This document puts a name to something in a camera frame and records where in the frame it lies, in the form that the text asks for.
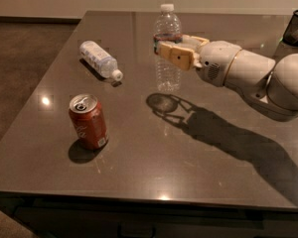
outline plastic water bottle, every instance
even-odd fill
[[[182,41],[182,27],[173,4],[162,4],[161,14],[154,25],[154,49],[159,41],[179,43]],[[159,91],[172,92],[180,89],[181,70],[165,59],[155,56],[156,79]]]
[[[102,77],[120,81],[123,77],[118,63],[109,53],[93,41],[83,42],[80,47],[82,58],[88,62]]]

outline table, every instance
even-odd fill
[[[179,92],[158,93],[156,17],[86,12],[0,143],[0,209],[42,237],[298,237],[298,118],[270,120],[193,70]],[[189,35],[298,53],[280,42],[289,16],[179,18]],[[80,60],[86,40],[117,58],[120,85]],[[81,93],[103,106],[99,151],[79,146],[68,115]],[[173,112],[157,115],[157,101]]]

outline concrete floor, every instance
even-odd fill
[[[0,140],[76,24],[0,23]],[[37,236],[0,212],[0,238]]]

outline soda can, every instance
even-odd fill
[[[91,94],[80,94],[70,102],[70,117],[84,148],[95,150],[108,141],[102,107]]]

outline white bottle cap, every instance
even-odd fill
[[[116,69],[111,73],[110,77],[116,81],[120,81],[123,77],[123,73],[119,69]]]
[[[173,4],[162,4],[160,9],[162,12],[173,12],[175,10],[175,6]]]

